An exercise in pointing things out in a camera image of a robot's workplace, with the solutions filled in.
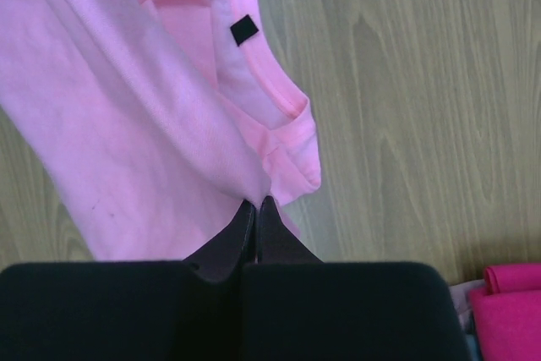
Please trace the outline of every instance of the pink t-shirt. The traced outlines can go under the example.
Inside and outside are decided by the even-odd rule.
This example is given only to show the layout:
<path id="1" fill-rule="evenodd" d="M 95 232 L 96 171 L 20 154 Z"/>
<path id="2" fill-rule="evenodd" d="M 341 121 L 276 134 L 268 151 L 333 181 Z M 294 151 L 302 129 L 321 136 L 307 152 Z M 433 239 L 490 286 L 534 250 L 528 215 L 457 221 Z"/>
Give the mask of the pink t-shirt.
<path id="1" fill-rule="evenodd" d="M 260 31 L 237 46 L 246 14 Z M 309 100 L 257 0 L 2 0 L 0 16 L 0 105 L 98 260 L 184 258 L 242 199 L 320 186 Z"/>

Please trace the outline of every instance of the wrinkled fabric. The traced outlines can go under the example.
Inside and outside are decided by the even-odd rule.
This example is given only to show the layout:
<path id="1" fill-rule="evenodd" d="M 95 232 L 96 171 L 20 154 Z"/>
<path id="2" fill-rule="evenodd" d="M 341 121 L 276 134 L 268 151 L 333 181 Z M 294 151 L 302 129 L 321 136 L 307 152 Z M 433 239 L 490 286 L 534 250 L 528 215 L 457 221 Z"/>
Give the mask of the wrinkled fabric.
<path id="1" fill-rule="evenodd" d="M 466 333 L 472 331 L 472 306 L 470 304 L 468 294 L 470 291 L 472 291 L 472 289 L 483 286 L 484 280 L 479 279 L 449 287 L 451 298 L 453 299 L 453 304 L 455 306 L 456 315 L 460 321 L 460 326 Z"/>
<path id="2" fill-rule="evenodd" d="M 229 26 L 250 14 L 241 47 Z M 242 199 L 320 185 L 308 98 L 257 0 L 3 0 L 0 105 L 98 260 L 180 259 Z"/>
<path id="3" fill-rule="evenodd" d="M 469 297 L 483 358 L 541 358 L 541 264 L 497 265 Z"/>

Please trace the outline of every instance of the pink fabric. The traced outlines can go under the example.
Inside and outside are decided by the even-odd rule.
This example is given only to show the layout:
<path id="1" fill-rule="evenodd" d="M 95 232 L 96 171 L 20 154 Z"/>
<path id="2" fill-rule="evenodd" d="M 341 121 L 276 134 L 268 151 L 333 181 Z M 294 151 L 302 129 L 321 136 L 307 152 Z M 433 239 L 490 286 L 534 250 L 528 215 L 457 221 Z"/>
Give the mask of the pink fabric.
<path id="1" fill-rule="evenodd" d="M 320 185 L 308 98 L 257 0 L 3 0 L 0 104 L 98 260 L 183 258 L 242 199 Z"/>
<path id="2" fill-rule="evenodd" d="M 541 264 L 497 265 L 470 292 L 485 361 L 541 359 Z"/>
<path id="3" fill-rule="evenodd" d="M 541 264 L 493 265 L 484 270 L 490 294 L 541 289 Z"/>

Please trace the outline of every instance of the wooden floor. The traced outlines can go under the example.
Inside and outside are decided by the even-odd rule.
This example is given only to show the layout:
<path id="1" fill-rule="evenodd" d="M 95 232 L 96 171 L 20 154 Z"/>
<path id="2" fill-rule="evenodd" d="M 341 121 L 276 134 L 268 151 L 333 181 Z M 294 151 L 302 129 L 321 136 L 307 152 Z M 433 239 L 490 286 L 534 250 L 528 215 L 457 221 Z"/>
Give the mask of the wooden floor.
<path id="1" fill-rule="evenodd" d="M 288 208 L 325 260 L 418 260 L 449 282 L 541 260 L 541 0 L 261 0 L 309 94 L 324 171 Z M 89 259 L 0 113 L 0 267 Z"/>

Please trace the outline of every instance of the clothing pile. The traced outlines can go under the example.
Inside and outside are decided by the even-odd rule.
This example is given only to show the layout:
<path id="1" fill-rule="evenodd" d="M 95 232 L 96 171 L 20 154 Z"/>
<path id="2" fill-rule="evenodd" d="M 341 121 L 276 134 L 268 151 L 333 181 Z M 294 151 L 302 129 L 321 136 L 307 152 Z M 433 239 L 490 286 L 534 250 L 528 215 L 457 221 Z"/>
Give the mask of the clothing pile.
<path id="1" fill-rule="evenodd" d="M 320 186 L 309 99 L 258 0 L 2 0 L 0 16 L 0 106 L 97 260 L 182 259 L 244 199 Z"/>
<path id="2" fill-rule="evenodd" d="M 474 360 L 541 359 L 541 264 L 489 266 L 451 296 Z"/>

